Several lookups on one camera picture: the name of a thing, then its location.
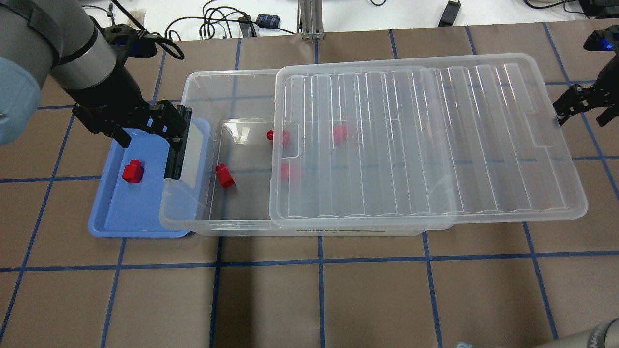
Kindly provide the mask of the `clear ribbed box lid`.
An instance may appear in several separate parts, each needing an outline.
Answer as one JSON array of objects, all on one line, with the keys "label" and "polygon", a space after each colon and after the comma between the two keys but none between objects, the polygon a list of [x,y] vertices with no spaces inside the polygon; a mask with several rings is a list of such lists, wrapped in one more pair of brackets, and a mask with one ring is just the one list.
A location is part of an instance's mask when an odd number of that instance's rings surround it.
[{"label": "clear ribbed box lid", "polygon": [[588,201],[524,53],[276,73],[269,215],[292,229],[575,220]]}]

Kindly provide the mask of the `black power adapter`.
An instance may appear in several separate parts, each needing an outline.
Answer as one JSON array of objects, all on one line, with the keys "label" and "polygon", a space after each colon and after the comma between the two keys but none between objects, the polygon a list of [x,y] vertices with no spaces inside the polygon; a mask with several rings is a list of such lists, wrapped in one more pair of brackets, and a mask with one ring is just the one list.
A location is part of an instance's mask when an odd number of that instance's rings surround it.
[{"label": "black power adapter", "polygon": [[449,0],[440,17],[437,27],[453,26],[455,24],[460,8],[461,8],[460,0]]}]

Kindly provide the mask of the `red block near lid notch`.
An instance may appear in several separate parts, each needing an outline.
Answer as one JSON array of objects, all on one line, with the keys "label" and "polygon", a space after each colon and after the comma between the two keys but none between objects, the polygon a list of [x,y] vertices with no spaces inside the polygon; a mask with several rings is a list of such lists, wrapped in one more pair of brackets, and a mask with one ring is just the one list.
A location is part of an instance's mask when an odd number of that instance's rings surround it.
[{"label": "red block near lid notch", "polygon": [[[266,133],[266,138],[273,144],[276,140],[276,132],[274,132],[274,130],[268,130]],[[290,144],[291,133],[287,130],[283,130],[279,132],[277,139],[282,143],[283,147],[286,148]]]}]

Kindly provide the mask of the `red block under lid far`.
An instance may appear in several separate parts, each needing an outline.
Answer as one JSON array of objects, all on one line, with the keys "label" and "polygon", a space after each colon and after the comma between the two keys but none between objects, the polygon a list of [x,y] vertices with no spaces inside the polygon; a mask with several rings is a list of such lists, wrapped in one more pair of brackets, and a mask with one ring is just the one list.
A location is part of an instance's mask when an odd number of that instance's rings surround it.
[{"label": "red block under lid far", "polygon": [[332,130],[332,141],[334,145],[341,145],[348,139],[348,128],[346,125],[338,125]]}]

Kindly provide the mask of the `red block carried to tray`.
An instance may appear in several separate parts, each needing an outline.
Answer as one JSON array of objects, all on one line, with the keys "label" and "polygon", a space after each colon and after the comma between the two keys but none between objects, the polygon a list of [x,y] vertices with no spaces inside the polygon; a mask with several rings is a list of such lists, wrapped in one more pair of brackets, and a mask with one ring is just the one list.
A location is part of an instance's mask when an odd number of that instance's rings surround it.
[{"label": "red block carried to tray", "polygon": [[122,180],[127,183],[141,183],[144,174],[144,168],[142,162],[137,159],[132,159],[125,165],[122,171]]}]

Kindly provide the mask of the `red block under lid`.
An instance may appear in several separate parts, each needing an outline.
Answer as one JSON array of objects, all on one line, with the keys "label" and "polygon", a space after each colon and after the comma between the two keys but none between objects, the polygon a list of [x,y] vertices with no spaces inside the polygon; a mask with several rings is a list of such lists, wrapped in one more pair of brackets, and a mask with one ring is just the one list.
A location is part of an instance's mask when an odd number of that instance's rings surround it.
[{"label": "red block under lid", "polygon": [[280,166],[280,178],[282,181],[299,180],[302,170],[294,164],[283,163]]},{"label": "red block under lid", "polygon": [[341,145],[348,139],[348,128],[346,125],[338,125],[332,130],[332,141],[334,145]]}]

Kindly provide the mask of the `aluminium frame post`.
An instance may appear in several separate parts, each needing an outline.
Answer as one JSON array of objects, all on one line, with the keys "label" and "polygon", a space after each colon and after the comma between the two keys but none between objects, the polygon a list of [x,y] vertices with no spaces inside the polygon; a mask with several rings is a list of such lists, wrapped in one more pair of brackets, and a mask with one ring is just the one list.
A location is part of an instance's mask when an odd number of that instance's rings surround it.
[{"label": "aluminium frame post", "polygon": [[323,39],[323,1],[298,0],[298,32],[305,41]]}]

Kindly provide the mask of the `clear plastic storage box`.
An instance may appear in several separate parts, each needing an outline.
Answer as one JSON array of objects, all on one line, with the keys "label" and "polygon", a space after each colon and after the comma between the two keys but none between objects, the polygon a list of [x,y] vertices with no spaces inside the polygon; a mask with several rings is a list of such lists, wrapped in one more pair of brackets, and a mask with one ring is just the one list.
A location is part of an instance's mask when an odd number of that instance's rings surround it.
[{"label": "clear plastic storage box", "polygon": [[[164,181],[163,226],[207,236],[399,236],[453,226],[446,134],[426,98],[421,109],[403,102],[378,73],[276,75],[188,77],[181,103],[192,123],[181,178]],[[334,145],[338,125],[348,139]],[[215,176],[221,163],[235,180],[226,189]],[[301,178],[282,181],[283,163]]]}]

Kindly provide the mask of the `red block in box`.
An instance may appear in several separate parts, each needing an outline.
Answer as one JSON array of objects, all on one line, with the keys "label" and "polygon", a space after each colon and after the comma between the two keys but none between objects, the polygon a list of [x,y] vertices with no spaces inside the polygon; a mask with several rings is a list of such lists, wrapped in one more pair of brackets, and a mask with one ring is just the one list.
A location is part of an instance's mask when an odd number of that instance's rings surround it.
[{"label": "red block in box", "polygon": [[235,185],[235,180],[232,177],[229,168],[223,163],[218,164],[215,167],[215,176],[217,177],[217,180],[221,187],[223,187],[224,189]]}]

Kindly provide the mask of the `blue plastic tray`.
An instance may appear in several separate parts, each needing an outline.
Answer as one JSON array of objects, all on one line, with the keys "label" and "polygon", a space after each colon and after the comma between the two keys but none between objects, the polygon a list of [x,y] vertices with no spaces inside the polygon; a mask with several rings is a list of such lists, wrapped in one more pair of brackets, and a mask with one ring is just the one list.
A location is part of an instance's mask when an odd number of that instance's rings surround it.
[{"label": "blue plastic tray", "polygon": [[[188,230],[170,230],[159,220],[164,194],[168,143],[142,130],[130,130],[131,144],[112,143],[88,221],[99,238],[180,238]],[[139,183],[122,178],[126,165],[138,160],[144,170]]]}]

